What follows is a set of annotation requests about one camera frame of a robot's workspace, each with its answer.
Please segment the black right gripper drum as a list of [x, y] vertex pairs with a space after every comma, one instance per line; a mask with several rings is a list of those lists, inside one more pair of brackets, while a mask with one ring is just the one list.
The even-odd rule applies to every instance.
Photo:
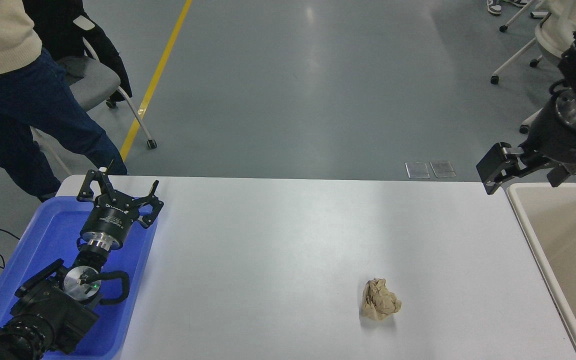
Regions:
[[553, 161], [576, 166], [576, 97], [551, 97], [522, 143], [522, 163]]

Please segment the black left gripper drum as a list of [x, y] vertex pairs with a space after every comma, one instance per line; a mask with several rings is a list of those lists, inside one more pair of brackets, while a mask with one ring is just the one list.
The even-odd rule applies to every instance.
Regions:
[[131, 203], [130, 196], [101, 194], [94, 201], [80, 237], [87, 242], [110, 240], [114, 245], [122, 245], [138, 218], [138, 210]]

